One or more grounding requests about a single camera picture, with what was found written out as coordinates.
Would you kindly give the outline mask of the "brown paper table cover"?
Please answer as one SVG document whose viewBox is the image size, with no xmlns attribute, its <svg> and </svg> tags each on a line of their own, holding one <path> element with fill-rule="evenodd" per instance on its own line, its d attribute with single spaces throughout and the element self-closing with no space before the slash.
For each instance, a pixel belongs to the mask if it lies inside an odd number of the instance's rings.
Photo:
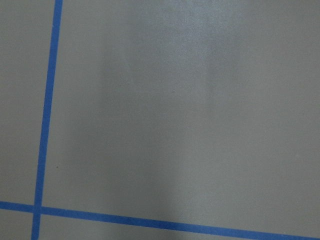
<svg viewBox="0 0 320 240">
<path fill-rule="evenodd" d="M 317 0 L 3 0 L 3 240 L 317 240 Z"/>
</svg>

